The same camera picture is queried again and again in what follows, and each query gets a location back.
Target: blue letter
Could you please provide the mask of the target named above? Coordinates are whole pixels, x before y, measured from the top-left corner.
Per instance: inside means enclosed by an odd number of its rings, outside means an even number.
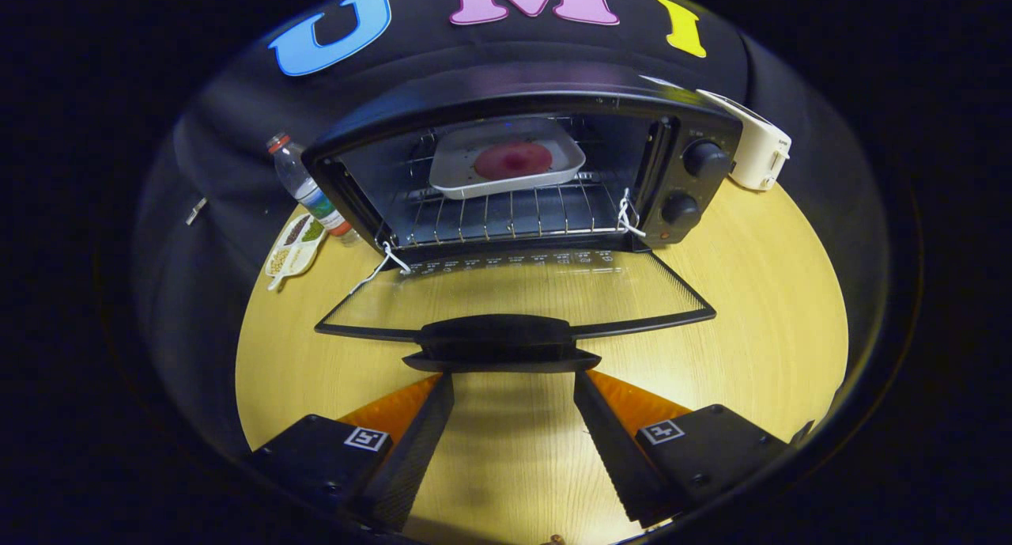
[[[322,71],[365,49],[390,26],[390,0],[344,0],[341,7],[349,4],[355,7],[358,25],[342,39],[326,47],[317,42],[313,24],[323,18],[323,13],[317,13],[267,46],[275,50],[282,73],[298,77]]]

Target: black fabric backdrop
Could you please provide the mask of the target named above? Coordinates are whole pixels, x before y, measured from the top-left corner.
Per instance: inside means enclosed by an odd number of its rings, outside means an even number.
[[[351,7],[329,0],[246,49],[196,97],[163,146],[141,195],[133,277],[156,368],[212,444],[247,452],[235,404],[234,364],[246,299],[293,202],[278,184],[264,141],[284,129],[304,144],[358,105],[424,76],[520,61],[621,63],[686,88],[747,102],[793,139],[781,184],[822,239],[848,308],[850,345],[873,343],[883,302],[888,242],[881,205],[859,144],[843,119],[787,66],[700,5],[703,59],[670,47],[656,0],[607,0],[618,25],[538,17],[515,5],[503,20],[457,26],[458,0],[390,0],[386,32],[354,56],[303,77],[278,69],[267,46],[318,12],[321,44],[345,36]],[[193,224],[181,223],[205,196]],[[352,267],[367,274],[371,267]]]

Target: bottle label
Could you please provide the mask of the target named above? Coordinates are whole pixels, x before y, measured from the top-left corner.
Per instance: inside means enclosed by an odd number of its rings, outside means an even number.
[[[344,216],[341,216],[341,213],[334,209],[333,203],[319,187],[310,191],[310,194],[299,201],[310,210],[310,213],[323,224],[326,231],[331,231],[331,229],[338,228],[340,223],[344,223]]]

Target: red food item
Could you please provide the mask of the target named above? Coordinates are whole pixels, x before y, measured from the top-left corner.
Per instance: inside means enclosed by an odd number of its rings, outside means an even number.
[[[551,166],[552,152],[540,144],[529,142],[497,144],[475,160],[475,171],[492,181],[545,173]]]

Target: plastic water bottle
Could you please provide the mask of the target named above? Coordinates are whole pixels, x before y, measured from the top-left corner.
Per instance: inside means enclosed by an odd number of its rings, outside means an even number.
[[[303,203],[326,232],[341,239],[344,245],[351,245],[357,240],[357,235],[352,231],[351,223],[334,209],[334,203],[323,194],[309,171],[306,171],[306,166],[303,165],[304,149],[283,131],[267,142],[267,152],[274,157],[274,169],[284,188]]]

